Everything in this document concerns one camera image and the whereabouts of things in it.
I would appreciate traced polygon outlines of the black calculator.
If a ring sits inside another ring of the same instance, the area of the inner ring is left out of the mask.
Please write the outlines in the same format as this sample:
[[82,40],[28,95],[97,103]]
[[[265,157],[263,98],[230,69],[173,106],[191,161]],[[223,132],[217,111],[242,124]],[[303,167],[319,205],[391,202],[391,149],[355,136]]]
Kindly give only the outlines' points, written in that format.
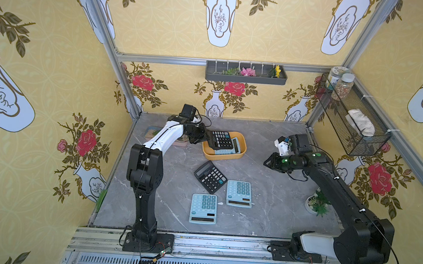
[[195,170],[194,176],[211,195],[217,192],[228,182],[227,177],[213,164],[212,161],[207,161]]
[[230,133],[227,131],[209,131],[209,140],[208,145],[213,150],[220,150],[220,149],[231,149],[232,142],[231,142]]

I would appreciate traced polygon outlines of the yellow storage box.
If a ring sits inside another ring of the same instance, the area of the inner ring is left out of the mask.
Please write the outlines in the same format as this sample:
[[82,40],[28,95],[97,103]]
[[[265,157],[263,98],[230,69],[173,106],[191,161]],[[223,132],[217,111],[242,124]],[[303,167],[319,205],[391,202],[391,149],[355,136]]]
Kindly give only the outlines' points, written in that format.
[[218,155],[216,154],[215,150],[213,150],[212,148],[209,147],[207,142],[203,142],[203,151],[204,151],[204,155],[208,160],[232,160],[232,159],[241,159],[245,152],[247,151],[247,145],[246,145],[246,140],[245,137],[239,133],[239,132],[230,132],[230,137],[231,138],[236,138],[238,140],[237,143],[237,148],[238,148],[238,152],[237,153],[233,153],[233,154],[221,154]]

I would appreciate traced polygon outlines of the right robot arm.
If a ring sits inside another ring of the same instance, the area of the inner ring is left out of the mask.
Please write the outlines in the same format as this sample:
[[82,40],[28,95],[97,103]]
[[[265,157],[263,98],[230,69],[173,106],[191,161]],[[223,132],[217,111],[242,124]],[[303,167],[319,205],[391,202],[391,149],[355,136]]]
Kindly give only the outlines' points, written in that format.
[[343,232],[338,236],[300,231],[292,235],[286,249],[292,256],[301,253],[336,258],[340,264],[385,264],[392,252],[395,229],[367,209],[335,170],[333,161],[322,152],[281,156],[273,153],[264,166],[277,172],[303,171],[330,201],[339,216]]

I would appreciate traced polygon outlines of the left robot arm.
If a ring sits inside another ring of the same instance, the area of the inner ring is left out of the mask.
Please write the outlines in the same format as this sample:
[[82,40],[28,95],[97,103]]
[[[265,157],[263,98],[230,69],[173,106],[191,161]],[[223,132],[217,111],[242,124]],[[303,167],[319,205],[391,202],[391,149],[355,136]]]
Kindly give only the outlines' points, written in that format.
[[163,157],[183,135],[191,144],[207,140],[207,126],[201,115],[189,118],[172,115],[165,126],[149,141],[135,144],[130,150],[127,179],[135,195],[136,220],[128,234],[140,245],[154,246],[158,239],[155,217],[156,191],[163,178]]

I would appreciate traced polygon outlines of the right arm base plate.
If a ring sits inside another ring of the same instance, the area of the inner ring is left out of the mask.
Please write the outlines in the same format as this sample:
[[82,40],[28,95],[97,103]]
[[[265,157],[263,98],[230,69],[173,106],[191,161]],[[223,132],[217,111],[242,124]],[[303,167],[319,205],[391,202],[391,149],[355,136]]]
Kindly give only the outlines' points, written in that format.
[[273,260],[322,263],[323,258],[319,254],[308,253],[301,246],[288,241],[270,241],[267,251],[272,255]]

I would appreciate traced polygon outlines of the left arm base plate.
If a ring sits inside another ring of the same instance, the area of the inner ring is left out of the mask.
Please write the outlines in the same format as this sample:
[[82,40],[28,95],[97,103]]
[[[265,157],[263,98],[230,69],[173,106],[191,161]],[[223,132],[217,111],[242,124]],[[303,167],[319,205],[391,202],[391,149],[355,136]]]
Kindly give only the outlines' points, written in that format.
[[139,239],[135,237],[133,233],[128,232],[123,244],[123,252],[134,252],[134,253],[160,253],[161,251],[167,250],[171,252],[174,246],[175,236],[169,233],[158,233],[152,240]]

